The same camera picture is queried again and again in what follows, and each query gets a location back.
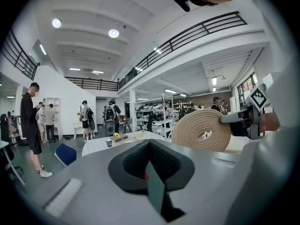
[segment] black foam insert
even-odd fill
[[[165,183],[166,192],[184,188],[195,172],[191,159],[152,139],[115,156],[108,165],[108,172],[124,191],[146,195],[144,177],[149,161]]]

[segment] camera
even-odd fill
[[[184,11],[189,12],[191,8],[189,7],[188,0],[174,0]]]

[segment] mug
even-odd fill
[[[112,140],[112,139],[107,139],[107,140],[106,140],[106,144],[107,144],[107,146],[110,148],[111,146],[114,145],[114,140]]]

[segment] ceiling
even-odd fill
[[[165,89],[176,94],[195,95],[201,92],[229,90],[239,75],[252,65],[261,48],[230,53],[192,65],[180,65],[152,78],[137,87],[137,98],[158,98]],[[212,78],[217,77],[217,85]]]
[[[62,22],[55,29],[49,21],[47,29],[53,33],[43,41],[49,43],[44,46],[47,53],[52,54],[49,49],[54,47],[58,49],[65,75],[104,80],[111,80],[116,64],[135,36],[143,32],[143,27],[164,9],[174,6],[173,0],[39,0],[39,3],[44,3],[44,7],[40,6],[43,11],[36,13],[36,21],[37,26],[43,24],[43,31],[42,21],[49,17]],[[109,37],[111,29],[117,29],[119,37]],[[93,70],[104,74],[92,74]]]
[[[9,79],[2,73],[0,73],[0,98],[6,98],[7,96],[16,96],[18,83]],[[23,94],[26,93],[27,88],[23,88]]]

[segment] yellow tape roll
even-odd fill
[[[184,116],[173,129],[172,142],[188,148],[225,151],[231,131],[229,125],[220,124],[219,119],[222,116],[213,109],[201,109]],[[212,131],[212,134],[203,139],[206,131]]]

